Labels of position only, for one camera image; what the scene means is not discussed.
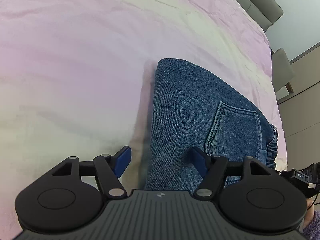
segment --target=pink bedsheet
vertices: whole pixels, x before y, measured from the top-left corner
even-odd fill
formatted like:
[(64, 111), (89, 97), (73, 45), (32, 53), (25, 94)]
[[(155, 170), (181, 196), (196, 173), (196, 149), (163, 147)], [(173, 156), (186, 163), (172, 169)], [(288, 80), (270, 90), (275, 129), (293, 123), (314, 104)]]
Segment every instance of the pink bedsheet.
[(0, 239), (20, 232), (18, 192), (68, 156), (132, 147), (138, 186), (157, 62), (182, 58), (252, 101), (279, 131), (263, 30), (235, 0), (0, 0)]

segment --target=logo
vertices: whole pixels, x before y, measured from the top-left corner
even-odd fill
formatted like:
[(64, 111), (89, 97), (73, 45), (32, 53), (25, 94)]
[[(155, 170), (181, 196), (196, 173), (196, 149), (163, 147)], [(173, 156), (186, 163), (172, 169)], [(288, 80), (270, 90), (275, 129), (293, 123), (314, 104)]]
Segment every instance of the logo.
[(163, 197), (163, 196), (165, 196), (165, 194), (162, 193), (162, 192), (160, 192), (160, 193), (157, 194), (157, 197)]

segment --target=denim pocket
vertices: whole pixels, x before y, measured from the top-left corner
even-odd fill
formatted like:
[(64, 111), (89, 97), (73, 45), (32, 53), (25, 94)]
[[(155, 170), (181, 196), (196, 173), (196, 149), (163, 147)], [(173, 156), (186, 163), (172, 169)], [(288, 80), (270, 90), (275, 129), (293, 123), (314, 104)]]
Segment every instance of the denim pocket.
[(230, 161), (242, 161), (245, 156), (259, 159), (261, 147), (258, 113), (221, 101), (204, 145), (205, 153), (225, 156)]

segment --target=metal pin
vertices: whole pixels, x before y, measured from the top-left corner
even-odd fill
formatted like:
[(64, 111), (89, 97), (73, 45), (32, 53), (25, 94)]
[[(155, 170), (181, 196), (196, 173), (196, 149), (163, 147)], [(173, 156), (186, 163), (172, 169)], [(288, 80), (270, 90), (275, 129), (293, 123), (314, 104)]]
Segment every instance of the metal pin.
[(124, 190), (121, 188), (113, 188), (111, 190), (109, 190), (109, 195), (113, 196), (113, 197), (120, 197), (124, 194)]
[(200, 197), (209, 197), (212, 194), (212, 191), (207, 188), (198, 189), (196, 194)]

